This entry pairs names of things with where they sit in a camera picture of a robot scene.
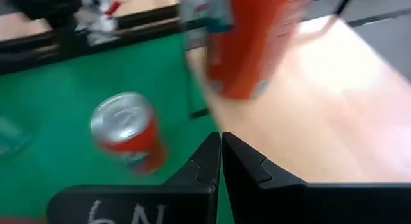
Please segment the wooden surface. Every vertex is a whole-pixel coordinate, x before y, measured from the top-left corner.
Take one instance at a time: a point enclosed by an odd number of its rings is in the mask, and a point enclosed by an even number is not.
[[[178,0],[120,0],[124,2],[114,16],[128,15],[164,6],[177,4]],[[29,20],[22,13],[0,16],[0,41],[26,37],[48,31],[50,27],[44,19]]]
[[[254,101],[204,84],[206,49],[187,53],[218,126],[309,182],[411,181],[411,88],[344,22],[304,22]]]

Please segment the silver can top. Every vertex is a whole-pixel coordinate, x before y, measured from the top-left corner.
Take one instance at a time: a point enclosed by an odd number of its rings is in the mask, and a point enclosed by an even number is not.
[[[151,113],[142,95],[124,92],[97,106],[90,121],[91,133],[99,141],[126,142],[147,128]]]

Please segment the red soda can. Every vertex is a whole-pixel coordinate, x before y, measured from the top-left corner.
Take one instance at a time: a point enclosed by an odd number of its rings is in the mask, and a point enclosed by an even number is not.
[[[90,127],[98,146],[119,155],[133,171],[148,175],[166,162],[157,118],[149,102],[137,93],[106,99],[94,111]]]
[[[265,92],[309,1],[210,0],[210,85],[231,99]]]

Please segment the green mat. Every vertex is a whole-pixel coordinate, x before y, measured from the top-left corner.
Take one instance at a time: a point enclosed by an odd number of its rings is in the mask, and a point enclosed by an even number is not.
[[[73,185],[159,185],[212,131],[208,117],[188,119],[181,35],[0,76],[0,114],[33,134],[18,155],[0,160],[0,218],[43,218],[49,199]],[[194,108],[205,103],[196,85]],[[104,99],[133,91],[155,109],[169,159],[139,177],[92,142],[89,120]],[[233,223],[222,178],[219,223]]]

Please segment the green table surface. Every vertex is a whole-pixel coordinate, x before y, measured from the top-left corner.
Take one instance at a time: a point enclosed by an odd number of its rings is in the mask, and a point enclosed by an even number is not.
[[[33,135],[18,155],[0,159],[0,218],[44,218],[49,199],[74,185],[159,185],[174,174],[210,132],[210,116],[188,118],[182,35],[0,76],[0,115]],[[205,102],[193,80],[195,108]],[[138,92],[159,117],[168,161],[139,176],[98,149],[89,120],[104,99]],[[218,222],[233,223],[221,173]]]

